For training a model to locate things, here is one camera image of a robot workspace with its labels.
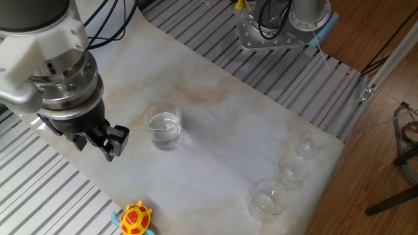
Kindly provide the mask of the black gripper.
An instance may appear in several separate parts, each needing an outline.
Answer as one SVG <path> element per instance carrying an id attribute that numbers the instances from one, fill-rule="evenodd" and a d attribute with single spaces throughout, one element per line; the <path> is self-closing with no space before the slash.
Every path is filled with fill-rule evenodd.
<path id="1" fill-rule="evenodd" d="M 103 101 L 100 101 L 89 112 L 69 120 L 51 119 L 40 114 L 38 117 L 54 134 L 64 135 L 78 151 L 84 149 L 88 140 L 103 152 L 108 162 L 111 162 L 114 157 L 119 157 L 128 142 L 130 130 L 120 125 L 109 126 L 110 123 L 105 118 Z M 77 133 L 86 133 L 87 140 Z"/>

